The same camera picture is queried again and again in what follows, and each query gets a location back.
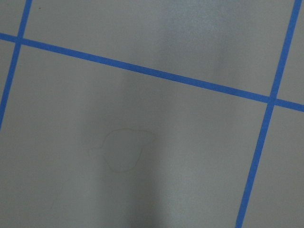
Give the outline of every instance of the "blue tape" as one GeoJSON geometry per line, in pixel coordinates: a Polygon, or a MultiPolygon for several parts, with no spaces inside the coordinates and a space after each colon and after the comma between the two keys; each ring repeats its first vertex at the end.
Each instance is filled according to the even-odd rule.
{"type": "Polygon", "coordinates": [[[114,59],[110,59],[110,58],[96,56],[96,55],[88,54],[85,52],[75,51],[75,50],[71,50],[68,48],[58,47],[58,46],[54,46],[51,44],[41,43],[41,42],[29,40],[29,39],[23,39],[22,44],[26,45],[26,46],[34,47],[34,48],[39,48],[42,50],[56,52],[56,53],[67,55],[67,56],[72,56],[72,57],[85,59],[85,60],[96,62],[96,63],[109,65],[112,67],[117,67],[117,68],[121,68],[121,69],[125,69],[125,70],[134,71],[137,73],[142,73],[145,75],[150,75],[150,76],[159,77],[159,78],[163,78],[163,79],[167,79],[167,80],[171,80],[171,81],[175,81],[175,82],[179,82],[179,83],[184,83],[184,84],[191,85],[191,86],[205,88],[205,89],[209,89],[209,90],[213,90],[213,91],[217,91],[217,92],[221,92],[221,93],[225,93],[225,94],[240,96],[240,97],[255,100],[255,101],[267,103],[269,100],[269,97],[265,96],[265,95],[260,95],[260,94],[256,94],[256,93],[252,93],[252,92],[248,92],[248,91],[244,91],[244,90],[240,90],[240,89],[235,89],[235,88],[224,86],[224,85],[218,85],[218,84],[210,83],[210,82],[206,82],[206,81],[201,81],[201,80],[190,78],[190,77],[171,74],[171,73],[167,73],[167,72],[160,71],[160,70],[155,70],[155,69],[151,69],[151,68],[147,68],[147,67],[143,67],[143,66],[138,66],[138,65],[134,65],[134,64],[130,64],[130,63],[126,63],[126,62],[122,62],[122,61],[118,61],[118,60],[114,60],[114,59]]]}
{"type": "Polygon", "coordinates": [[[288,24],[288,28],[287,28],[287,32],[286,32],[286,36],[285,36],[285,40],[284,40],[284,44],[283,44],[283,48],[282,48],[282,52],[281,52],[281,56],[280,56],[280,60],[277,66],[277,70],[275,73],[275,78],[274,78],[274,82],[273,82],[273,86],[271,89],[271,93],[270,93],[270,99],[269,102],[267,104],[267,108],[265,111],[265,115],[264,115],[264,119],[262,122],[262,126],[260,129],[260,133],[257,139],[257,144],[256,144],[256,149],[255,149],[255,153],[252,159],[252,163],[251,163],[251,167],[249,170],[249,174],[248,174],[248,178],[247,178],[247,182],[245,185],[245,190],[243,193],[243,198],[240,204],[240,208],[238,211],[238,215],[237,215],[237,221],[236,221],[236,228],[241,228],[244,222],[244,218],[245,218],[245,214],[246,214],[246,210],[248,207],[248,203],[249,203],[249,199],[250,199],[250,194],[252,191],[252,187],[254,184],[254,180],[257,174],[257,168],[258,168],[258,164],[262,155],[262,150],[265,144],[265,139],[266,139],[266,135],[268,132],[268,128],[269,128],[269,124],[271,121],[271,116],[272,116],[272,112],[274,109],[274,105],[275,103],[277,103],[277,94],[280,88],[280,84],[281,84],[281,80],[283,77],[283,72],[284,72],[284,68],[286,65],[286,61],[287,61],[287,57],[288,57],[288,52],[291,46],[291,41],[294,35],[294,29],[295,29],[295,25],[296,25],[296,21],[298,19],[298,15],[299,15],[299,11],[300,11],[300,7],[301,7],[301,3],[302,0],[295,0],[294,1],[294,7],[291,13],[291,17],[289,20],[289,24],[288,24]]]}
{"type": "Polygon", "coordinates": [[[0,32],[0,39],[6,40],[6,41],[10,41],[10,42],[16,42],[16,38],[15,36],[12,35],[8,35],[8,34],[4,34],[0,32]]]}
{"type": "Polygon", "coordinates": [[[304,104],[298,104],[290,101],[285,101],[281,99],[276,99],[275,100],[275,105],[283,107],[283,108],[289,108],[289,109],[294,109],[300,112],[304,112],[304,104]]]}
{"type": "MultiPolygon", "coordinates": [[[[14,40],[15,47],[14,47],[12,59],[11,59],[10,66],[9,66],[10,68],[9,68],[8,77],[6,79],[6,83],[5,83],[5,86],[3,89],[2,99],[1,99],[1,103],[0,103],[0,130],[2,127],[5,108],[6,108],[8,98],[9,98],[10,88],[11,88],[11,84],[13,82],[16,65],[17,65],[17,61],[18,61],[18,57],[19,57],[19,53],[20,53],[21,40],[23,39],[25,27],[26,27],[28,17],[29,17],[29,10],[30,10],[31,4],[32,4],[32,0],[27,0],[25,3],[19,30],[18,30],[18,35],[14,40]]],[[[1,37],[11,39],[10,41],[13,40],[13,36],[1,34],[1,37]]]]}

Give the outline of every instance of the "painter's tape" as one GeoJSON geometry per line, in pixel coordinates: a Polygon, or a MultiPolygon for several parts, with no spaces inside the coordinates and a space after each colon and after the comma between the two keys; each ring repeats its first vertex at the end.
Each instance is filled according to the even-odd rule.
{"type": "Polygon", "coordinates": [[[0,39],[10,42],[16,42],[17,37],[0,32],[0,39]]]}
{"type": "Polygon", "coordinates": [[[245,190],[243,193],[243,198],[241,201],[241,205],[238,211],[238,215],[237,215],[237,221],[236,221],[236,228],[241,228],[244,222],[244,218],[245,218],[245,214],[246,214],[246,210],[248,207],[248,203],[249,203],[249,199],[250,199],[250,194],[252,191],[252,187],[254,184],[254,180],[257,174],[257,168],[258,168],[258,164],[262,155],[262,150],[265,144],[265,139],[267,136],[267,132],[268,132],[268,128],[269,128],[269,124],[271,121],[271,116],[272,116],[272,112],[274,109],[274,105],[275,103],[277,103],[277,94],[280,88],[280,84],[282,81],[282,77],[283,77],[283,72],[285,69],[285,65],[286,65],[286,61],[287,61],[287,57],[288,57],[288,52],[291,46],[291,41],[294,35],[294,29],[295,29],[295,25],[296,25],[296,21],[298,19],[298,15],[299,15],[299,11],[300,11],[300,7],[301,7],[301,3],[302,0],[295,0],[294,1],[294,7],[291,13],[291,17],[289,20],[289,24],[288,24],[288,28],[287,28],[287,32],[286,32],[286,36],[285,36],[285,40],[284,40],[284,44],[283,44],[283,48],[282,48],[282,52],[281,52],[281,56],[280,56],[280,60],[277,66],[277,70],[275,73],[275,79],[272,85],[272,89],[271,89],[271,93],[270,93],[270,97],[269,97],[269,102],[267,104],[267,108],[265,111],[265,115],[264,115],[264,119],[262,122],[262,126],[261,126],[261,130],[258,136],[258,140],[257,140],[257,144],[256,144],[256,149],[255,149],[255,153],[253,155],[253,159],[252,159],[252,163],[251,163],[251,167],[249,170],[249,174],[248,174],[248,178],[247,178],[247,182],[245,185],[245,190]]]}
{"type": "Polygon", "coordinates": [[[130,63],[126,63],[126,62],[122,62],[122,61],[118,61],[118,60],[114,60],[114,59],[110,59],[110,58],[96,56],[96,55],[88,54],[85,52],[75,51],[75,50],[71,50],[71,49],[64,48],[64,47],[58,47],[58,46],[54,46],[51,44],[41,43],[41,42],[29,40],[29,39],[23,39],[22,44],[26,45],[26,46],[34,47],[34,48],[39,48],[39,49],[43,49],[43,50],[47,50],[47,51],[56,52],[56,53],[67,55],[67,56],[72,56],[72,57],[85,59],[85,60],[92,61],[92,62],[109,65],[112,67],[117,67],[117,68],[121,68],[121,69],[125,69],[125,70],[134,71],[137,73],[142,73],[145,75],[164,78],[164,79],[168,79],[171,81],[188,84],[191,86],[210,89],[210,90],[214,90],[217,92],[240,96],[243,98],[260,101],[260,102],[264,102],[264,103],[268,102],[268,96],[265,96],[265,95],[260,95],[260,94],[256,94],[256,93],[252,93],[252,92],[248,92],[248,91],[244,91],[244,90],[240,90],[240,89],[235,89],[235,88],[224,86],[224,85],[218,85],[215,83],[201,81],[201,80],[190,78],[190,77],[180,76],[180,75],[176,75],[176,74],[172,74],[172,73],[168,73],[168,72],[164,72],[164,71],[160,71],[160,70],[155,70],[155,69],[151,69],[151,68],[147,68],[147,67],[143,67],[143,66],[138,66],[138,65],[134,65],[134,64],[130,64],[130,63]]]}
{"type": "Polygon", "coordinates": [[[281,99],[276,99],[275,105],[283,107],[283,108],[289,108],[294,109],[300,112],[304,112],[304,104],[298,104],[291,101],[285,101],[281,99]]]}

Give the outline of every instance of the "stain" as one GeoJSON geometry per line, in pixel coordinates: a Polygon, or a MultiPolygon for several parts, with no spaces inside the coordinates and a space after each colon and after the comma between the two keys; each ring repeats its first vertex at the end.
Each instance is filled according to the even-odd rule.
{"type": "Polygon", "coordinates": [[[89,154],[101,153],[113,172],[128,172],[136,167],[144,147],[155,139],[155,134],[149,131],[117,129],[107,134],[101,147],[92,148],[89,154]]]}

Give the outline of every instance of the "gray surface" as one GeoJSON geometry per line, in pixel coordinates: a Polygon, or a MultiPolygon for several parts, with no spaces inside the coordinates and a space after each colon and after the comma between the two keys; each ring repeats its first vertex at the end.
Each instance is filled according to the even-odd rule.
{"type": "Polygon", "coordinates": [[[19,63],[0,227],[234,227],[265,104],[29,47],[19,63]]]}
{"type": "Polygon", "coordinates": [[[301,6],[278,98],[304,104],[304,7],[301,6]]]}
{"type": "Polygon", "coordinates": [[[276,107],[243,228],[302,228],[304,113],[276,107]]]}
{"type": "Polygon", "coordinates": [[[0,40],[0,98],[2,97],[6,77],[9,72],[14,46],[14,43],[0,40]]]}
{"type": "Polygon", "coordinates": [[[0,32],[17,35],[25,0],[0,1],[0,32]]]}
{"type": "Polygon", "coordinates": [[[25,37],[265,95],[292,0],[35,0],[25,37]]]}

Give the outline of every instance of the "floor tile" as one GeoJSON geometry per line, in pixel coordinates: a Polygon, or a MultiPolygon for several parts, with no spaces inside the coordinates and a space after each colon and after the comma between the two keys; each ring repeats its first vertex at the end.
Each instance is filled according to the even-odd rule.
{"type": "Polygon", "coordinates": [[[0,32],[17,35],[25,0],[0,1],[0,32]]]}
{"type": "Polygon", "coordinates": [[[25,37],[269,95],[292,6],[292,0],[36,0],[25,37]]]}
{"type": "Polygon", "coordinates": [[[234,227],[266,105],[22,47],[2,227],[234,227]]]}
{"type": "Polygon", "coordinates": [[[287,64],[278,97],[304,104],[304,6],[301,6],[299,19],[294,31],[287,64]]]}
{"type": "Polygon", "coordinates": [[[304,114],[275,107],[243,228],[304,226],[304,114]]]}

